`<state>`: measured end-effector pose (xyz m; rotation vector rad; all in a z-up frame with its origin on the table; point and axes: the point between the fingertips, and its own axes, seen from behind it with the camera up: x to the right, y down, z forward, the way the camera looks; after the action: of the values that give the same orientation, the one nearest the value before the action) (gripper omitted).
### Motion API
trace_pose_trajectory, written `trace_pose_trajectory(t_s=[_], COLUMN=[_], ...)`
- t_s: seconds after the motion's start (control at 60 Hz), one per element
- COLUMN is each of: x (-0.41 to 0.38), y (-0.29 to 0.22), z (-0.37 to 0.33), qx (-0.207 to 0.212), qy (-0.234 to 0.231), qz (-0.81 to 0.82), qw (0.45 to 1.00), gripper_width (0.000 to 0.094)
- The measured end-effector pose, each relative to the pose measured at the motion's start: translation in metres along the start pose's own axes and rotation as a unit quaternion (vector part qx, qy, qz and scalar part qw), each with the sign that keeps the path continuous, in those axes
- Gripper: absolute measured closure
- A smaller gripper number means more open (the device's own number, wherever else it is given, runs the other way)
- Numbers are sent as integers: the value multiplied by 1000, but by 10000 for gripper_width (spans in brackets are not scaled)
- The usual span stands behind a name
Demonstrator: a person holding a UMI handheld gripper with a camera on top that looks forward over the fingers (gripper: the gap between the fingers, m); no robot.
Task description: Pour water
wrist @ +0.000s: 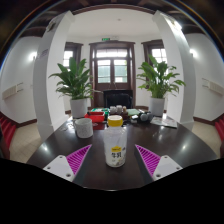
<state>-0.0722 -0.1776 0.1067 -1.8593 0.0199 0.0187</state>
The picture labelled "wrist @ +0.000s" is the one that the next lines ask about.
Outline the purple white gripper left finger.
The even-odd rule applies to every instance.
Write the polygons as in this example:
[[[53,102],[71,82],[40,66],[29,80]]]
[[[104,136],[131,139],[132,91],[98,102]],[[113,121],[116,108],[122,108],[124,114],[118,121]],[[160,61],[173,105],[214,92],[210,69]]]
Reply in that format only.
[[[45,171],[72,182],[78,174],[92,145],[82,147],[68,156],[59,155],[44,167]]]

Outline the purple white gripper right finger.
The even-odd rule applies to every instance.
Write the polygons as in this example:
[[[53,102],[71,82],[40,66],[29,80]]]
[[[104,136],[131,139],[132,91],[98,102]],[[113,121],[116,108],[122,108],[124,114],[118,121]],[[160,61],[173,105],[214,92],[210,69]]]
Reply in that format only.
[[[140,145],[136,145],[136,149],[140,154],[146,170],[154,181],[182,169],[182,167],[168,155],[159,156]]]

